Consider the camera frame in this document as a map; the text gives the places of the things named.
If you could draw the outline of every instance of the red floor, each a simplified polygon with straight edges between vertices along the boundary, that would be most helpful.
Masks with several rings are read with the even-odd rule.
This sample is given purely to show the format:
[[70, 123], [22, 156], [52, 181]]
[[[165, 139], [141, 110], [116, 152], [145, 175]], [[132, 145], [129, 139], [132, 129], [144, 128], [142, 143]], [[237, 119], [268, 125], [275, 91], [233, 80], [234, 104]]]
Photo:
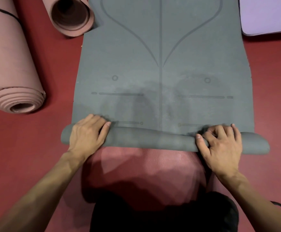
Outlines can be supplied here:
[[[42, 0], [15, 0], [47, 101], [34, 114], [0, 111], [0, 215], [25, 194], [66, 151], [61, 130], [72, 116], [82, 37], [66, 39], [50, 23]], [[240, 170], [267, 199], [281, 203], [281, 35], [245, 39], [254, 96], [255, 131], [270, 143], [265, 156], [241, 159]], [[92, 207], [75, 197], [60, 202], [48, 231], [87, 231]], [[239, 231], [253, 230], [243, 213]]]

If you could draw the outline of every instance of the red yoga mat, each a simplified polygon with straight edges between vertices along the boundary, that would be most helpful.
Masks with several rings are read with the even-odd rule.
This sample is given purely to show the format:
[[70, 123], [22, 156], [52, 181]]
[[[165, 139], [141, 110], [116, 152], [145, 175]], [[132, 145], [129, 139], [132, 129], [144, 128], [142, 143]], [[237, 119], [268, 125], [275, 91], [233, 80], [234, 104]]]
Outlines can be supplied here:
[[94, 23], [94, 13], [87, 0], [43, 0], [54, 27], [69, 37], [83, 35]]
[[0, 0], [0, 110], [32, 112], [45, 97], [13, 0]]

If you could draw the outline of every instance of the mauve yoga mat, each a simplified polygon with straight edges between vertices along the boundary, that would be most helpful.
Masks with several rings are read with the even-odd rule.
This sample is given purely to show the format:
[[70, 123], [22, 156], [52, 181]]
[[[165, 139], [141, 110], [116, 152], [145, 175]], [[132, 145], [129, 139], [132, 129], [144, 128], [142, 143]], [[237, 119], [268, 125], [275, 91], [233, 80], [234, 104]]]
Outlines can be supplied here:
[[235, 123], [250, 132], [244, 153], [269, 152], [252, 133], [237, 0], [90, 1], [97, 28], [84, 35], [72, 123], [101, 114], [114, 126], [105, 146], [182, 151], [197, 151], [205, 125]]
[[83, 35], [94, 23], [87, 0], [43, 0], [54, 27], [69, 37]]
[[[17, 18], [13, 0], [0, 0], [0, 9]], [[45, 100], [22, 26], [0, 12], [0, 110], [28, 113]]]
[[245, 35], [281, 32], [281, 0], [240, 0], [240, 16]]

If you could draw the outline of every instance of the person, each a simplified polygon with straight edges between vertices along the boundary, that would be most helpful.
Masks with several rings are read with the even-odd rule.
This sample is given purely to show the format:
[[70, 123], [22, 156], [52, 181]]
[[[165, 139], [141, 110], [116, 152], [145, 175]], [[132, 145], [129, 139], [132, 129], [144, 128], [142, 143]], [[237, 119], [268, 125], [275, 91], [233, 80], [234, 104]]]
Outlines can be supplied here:
[[[86, 159], [104, 143], [110, 124], [102, 117], [93, 114], [75, 124], [68, 151], [26, 195], [0, 218], [0, 232], [46, 230], [72, 177]], [[209, 142], [210, 148], [206, 146], [204, 138]], [[233, 195], [254, 230], [281, 232], [281, 209], [254, 190], [238, 169], [242, 152], [241, 134], [238, 128], [234, 124], [212, 126], [203, 136], [197, 134], [195, 140], [206, 164]], [[231, 201], [229, 198], [225, 199], [217, 197], [218, 203]], [[229, 205], [233, 212], [238, 213], [233, 202]], [[217, 230], [232, 231], [221, 228]]]

